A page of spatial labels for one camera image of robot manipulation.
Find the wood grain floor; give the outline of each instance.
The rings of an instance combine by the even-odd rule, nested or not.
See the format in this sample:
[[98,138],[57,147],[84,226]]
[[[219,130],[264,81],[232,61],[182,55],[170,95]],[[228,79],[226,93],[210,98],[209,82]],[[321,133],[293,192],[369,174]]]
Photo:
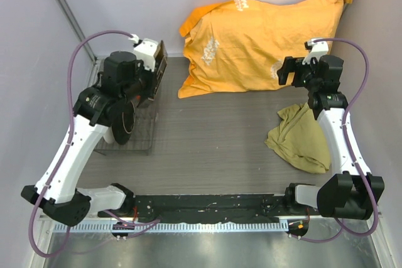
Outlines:
[[276,112],[306,102],[305,89],[180,100],[177,92],[187,75],[187,59],[169,59],[152,153],[93,153],[80,187],[117,182],[139,195],[283,193],[291,182],[322,185],[329,179],[329,173],[297,170],[264,143],[268,131],[280,123]]

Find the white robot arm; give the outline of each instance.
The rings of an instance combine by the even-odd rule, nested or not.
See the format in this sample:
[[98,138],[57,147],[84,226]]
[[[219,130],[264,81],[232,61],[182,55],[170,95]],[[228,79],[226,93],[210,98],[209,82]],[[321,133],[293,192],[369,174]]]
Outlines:
[[[368,219],[372,205],[362,178],[347,147],[342,121],[348,105],[345,95],[338,91],[343,60],[327,55],[327,42],[305,43],[310,50],[305,58],[285,58],[278,70],[280,85],[286,84],[288,74],[294,72],[292,86],[308,90],[308,104],[321,126],[330,151],[333,177],[322,187],[292,183],[285,192],[288,202],[318,208],[323,217]],[[350,114],[345,119],[352,150],[363,175],[367,178],[376,201],[383,190],[382,177],[373,176],[364,162],[350,126]]]
[[[102,80],[82,91],[74,105],[74,134],[67,156],[43,196],[40,207],[50,218],[75,226],[88,214],[115,210],[128,214],[133,209],[134,194],[117,183],[106,188],[76,188],[89,156],[102,137],[111,142],[111,127],[122,118],[131,100],[141,96],[141,103],[155,97],[166,68],[163,42],[140,40],[136,35],[133,52],[116,51],[104,61]],[[36,185],[25,186],[21,196],[35,204],[49,175],[54,170],[70,129],[62,141],[52,163]]]

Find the white print on pillow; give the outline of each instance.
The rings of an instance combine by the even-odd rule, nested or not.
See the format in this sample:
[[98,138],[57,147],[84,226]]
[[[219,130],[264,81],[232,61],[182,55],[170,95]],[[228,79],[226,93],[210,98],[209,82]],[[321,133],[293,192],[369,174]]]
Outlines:
[[243,12],[243,9],[249,8],[249,6],[247,5],[247,0],[234,0],[234,3],[236,4],[238,11]]
[[204,55],[202,56],[202,60],[210,65],[212,60],[215,58],[216,49],[219,46],[218,40],[215,40],[214,37],[211,37],[206,47],[204,47]]
[[282,61],[277,61],[272,65],[271,67],[271,78],[276,78],[278,79],[278,74],[276,73],[279,69],[281,69],[283,62]]

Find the black circular object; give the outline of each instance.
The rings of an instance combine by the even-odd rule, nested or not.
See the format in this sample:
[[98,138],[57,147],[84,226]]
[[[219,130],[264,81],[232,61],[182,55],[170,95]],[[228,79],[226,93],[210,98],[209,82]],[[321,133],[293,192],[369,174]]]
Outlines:
[[127,103],[121,116],[112,123],[114,140],[120,144],[126,144],[134,129],[135,109],[133,103]]

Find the orange pillowcase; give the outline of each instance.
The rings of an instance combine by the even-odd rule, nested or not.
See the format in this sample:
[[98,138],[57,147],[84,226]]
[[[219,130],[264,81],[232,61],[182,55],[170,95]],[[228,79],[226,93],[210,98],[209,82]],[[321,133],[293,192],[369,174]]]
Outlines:
[[334,37],[344,3],[351,2],[231,0],[195,9],[180,27],[190,66],[178,97],[281,88],[276,71],[284,57],[306,56],[311,38]]

